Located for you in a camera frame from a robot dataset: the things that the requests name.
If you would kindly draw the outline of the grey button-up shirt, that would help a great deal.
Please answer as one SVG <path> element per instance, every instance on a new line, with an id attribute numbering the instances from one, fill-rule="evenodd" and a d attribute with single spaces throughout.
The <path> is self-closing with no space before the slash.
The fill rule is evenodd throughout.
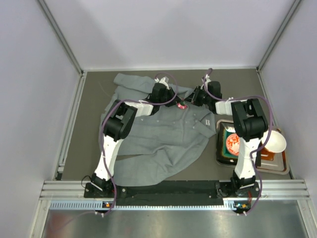
<path id="1" fill-rule="evenodd" d="M 184 170 L 216 134 L 214 114 L 205 106 L 160 106 L 152 116 L 135 118 L 114 164 L 119 186 L 155 185 Z"/>

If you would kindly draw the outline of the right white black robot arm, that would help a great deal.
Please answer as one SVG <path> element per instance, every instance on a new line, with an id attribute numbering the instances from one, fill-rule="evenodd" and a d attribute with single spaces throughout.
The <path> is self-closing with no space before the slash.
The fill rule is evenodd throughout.
<path id="1" fill-rule="evenodd" d="M 261 139 L 272 123 L 272 119 L 266 118 L 260 100 L 268 108 L 270 105 L 264 97 L 258 95 L 226 100 L 221 97 L 220 83 L 211 81 L 197 86 L 185 101 L 195 106 L 206 105 L 213 114 L 232 116 L 235 133 L 240 140 L 238 161 L 230 178 L 231 188 L 219 185 L 217 192 L 222 197 L 232 193 L 243 195 L 257 187 L 256 158 L 265 145 Z"/>

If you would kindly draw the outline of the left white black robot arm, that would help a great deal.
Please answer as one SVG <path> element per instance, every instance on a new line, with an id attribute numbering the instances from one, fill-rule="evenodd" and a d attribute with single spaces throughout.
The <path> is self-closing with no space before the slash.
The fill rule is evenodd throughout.
<path id="1" fill-rule="evenodd" d="M 135 118 L 152 116 L 160 106 L 171 107 L 179 104 L 181 98 L 177 90 L 167 83 L 157 82 L 152 92 L 141 100 L 115 100 L 102 122 L 100 129 L 101 156 L 94 173 L 90 177 L 90 192 L 108 197 L 116 195 L 114 184 L 114 164 L 123 140 L 132 129 Z"/>

